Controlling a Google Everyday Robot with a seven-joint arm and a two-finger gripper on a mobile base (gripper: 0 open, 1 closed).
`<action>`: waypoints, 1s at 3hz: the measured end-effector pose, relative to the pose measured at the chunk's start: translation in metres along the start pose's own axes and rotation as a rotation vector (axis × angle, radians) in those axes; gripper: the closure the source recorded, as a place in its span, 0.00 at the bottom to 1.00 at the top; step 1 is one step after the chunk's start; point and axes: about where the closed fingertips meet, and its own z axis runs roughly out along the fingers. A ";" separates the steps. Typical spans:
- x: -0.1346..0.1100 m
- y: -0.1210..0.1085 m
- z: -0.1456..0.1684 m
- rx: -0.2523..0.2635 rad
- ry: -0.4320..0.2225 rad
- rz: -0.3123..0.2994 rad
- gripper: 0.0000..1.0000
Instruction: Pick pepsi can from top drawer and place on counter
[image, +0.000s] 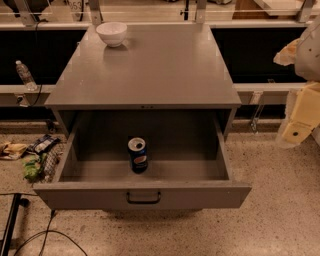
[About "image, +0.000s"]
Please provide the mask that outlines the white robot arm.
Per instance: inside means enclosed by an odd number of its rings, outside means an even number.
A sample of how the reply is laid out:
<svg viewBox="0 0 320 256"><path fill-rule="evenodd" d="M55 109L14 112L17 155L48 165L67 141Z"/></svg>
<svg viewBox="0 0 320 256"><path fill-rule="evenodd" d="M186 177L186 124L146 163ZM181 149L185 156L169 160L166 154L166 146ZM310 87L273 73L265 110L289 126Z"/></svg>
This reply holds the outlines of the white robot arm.
<svg viewBox="0 0 320 256"><path fill-rule="evenodd" d="M276 136L279 147L300 145L320 124L320 31L311 24L298 39L278 52L273 62L294 65L295 73L306 80L299 90L287 95L285 119Z"/></svg>

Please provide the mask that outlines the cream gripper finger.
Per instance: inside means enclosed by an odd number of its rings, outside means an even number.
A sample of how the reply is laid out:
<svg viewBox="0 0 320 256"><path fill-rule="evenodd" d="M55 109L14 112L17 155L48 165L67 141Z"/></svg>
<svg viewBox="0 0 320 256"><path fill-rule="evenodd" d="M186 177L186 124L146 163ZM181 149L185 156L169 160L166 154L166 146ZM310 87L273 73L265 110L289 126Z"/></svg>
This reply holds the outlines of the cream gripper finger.
<svg viewBox="0 0 320 256"><path fill-rule="evenodd" d="M296 60L296 49L298 42L299 40L295 39L287 44L280 52L275 55L273 62L282 66L294 64Z"/></svg>
<svg viewBox="0 0 320 256"><path fill-rule="evenodd" d="M320 83L308 82L287 95L285 119L276 136L279 147L300 145L320 124Z"/></svg>

